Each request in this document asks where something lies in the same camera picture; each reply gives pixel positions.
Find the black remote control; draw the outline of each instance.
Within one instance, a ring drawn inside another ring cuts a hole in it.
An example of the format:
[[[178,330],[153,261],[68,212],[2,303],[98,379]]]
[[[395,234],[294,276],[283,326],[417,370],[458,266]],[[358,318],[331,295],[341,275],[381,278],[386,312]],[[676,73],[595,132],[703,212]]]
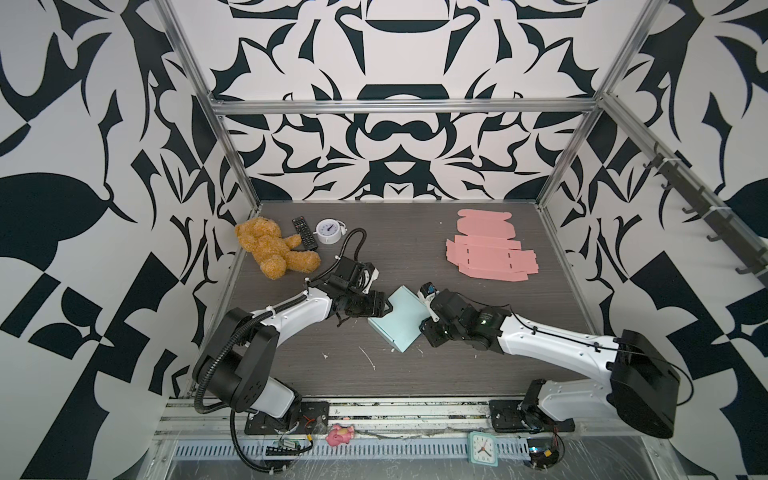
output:
[[[301,235],[301,243],[303,243],[306,250],[317,250],[317,241],[315,236],[312,235],[310,226],[306,224],[304,217],[297,217],[293,219],[293,226],[296,227],[296,232]]]

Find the black and white pattern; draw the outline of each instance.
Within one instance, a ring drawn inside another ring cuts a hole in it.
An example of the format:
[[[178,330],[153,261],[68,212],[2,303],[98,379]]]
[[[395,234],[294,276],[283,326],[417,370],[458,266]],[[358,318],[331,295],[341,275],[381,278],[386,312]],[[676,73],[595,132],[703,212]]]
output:
[[[768,290],[603,114],[548,205],[591,316],[643,333],[693,377],[672,444],[719,480],[768,473]],[[683,380],[680,400],[689,386]]]
[[[263,200],[535,199],[578,112],[232,115]]]
[[[592,96],[639,0],[174,0],[217,98]]]
[[[0,102],[3,477],[113,478],[185,388],[250,206],[151,2],[2,2]]]
[[[768,237],[768,5],[671,0],[619,98]]]

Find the pink plush bear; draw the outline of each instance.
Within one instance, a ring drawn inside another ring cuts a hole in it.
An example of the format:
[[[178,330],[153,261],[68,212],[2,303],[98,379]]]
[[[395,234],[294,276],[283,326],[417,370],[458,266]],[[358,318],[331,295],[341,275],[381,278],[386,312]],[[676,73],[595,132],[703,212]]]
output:
[[[326,442],[328,442],[328,445],[335,447],[340,443],[349,443],[349,440],[351,440],[354,436],[355,427],[349,426],[342,428],[342,426],[337,423],[332,426],[330,432],[328,432]]]

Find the wood grain surface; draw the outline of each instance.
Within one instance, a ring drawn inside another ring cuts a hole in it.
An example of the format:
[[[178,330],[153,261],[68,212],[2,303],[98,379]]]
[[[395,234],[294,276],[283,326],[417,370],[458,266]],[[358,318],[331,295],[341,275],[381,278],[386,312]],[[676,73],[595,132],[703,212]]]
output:
[[[539,273],[516,283],[478,280],[459,273],[445,258],[445,240],[458,233],[457,212],[462,208],[511,212],[508,221],[517,230],[515,239],[522,242],[523,250],[536,252]],[[368,239],[359,260],[379,269],[373,288],[387,295],[401,285],[416,292],[423,283],[433,282],[439,290],[448,288],[479,302],[510,303],[516,313],[537,322],[587,331],[532,204],[265,203],[261,214],[275,220],[284,236],[295,232],[291,219],[299,216],[304,216],[313,230],[324,218],[341,220],[349,229],[365,228]],[[348,257],[356,245],[353,238],[347,247]],[[341,242],[320,245],[321,270],[332,263],[340,247]],[[288,272],[279,280],[269,280],[252,256],[246,255],[230,307],[258,310],[279,303],[303,289],[305,276]],[[339,328],[336,324],[333,317],[288,339],[277,351],[271,375],[304,396],[517,395],[525,392],[533,379],[580,378],[546,362],[479,352],[460,342],[433,349],[423,336],[404,353],[393,352],[367,319],[350,319]]]

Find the teal square clock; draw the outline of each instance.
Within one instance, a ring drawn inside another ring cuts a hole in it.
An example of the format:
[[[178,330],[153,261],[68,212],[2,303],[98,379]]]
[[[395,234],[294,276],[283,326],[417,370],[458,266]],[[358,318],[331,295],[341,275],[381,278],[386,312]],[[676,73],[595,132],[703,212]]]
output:
[[[496,437],[483,432],[472,432],[468,437],[469,461],[478,465],[498,466]]]

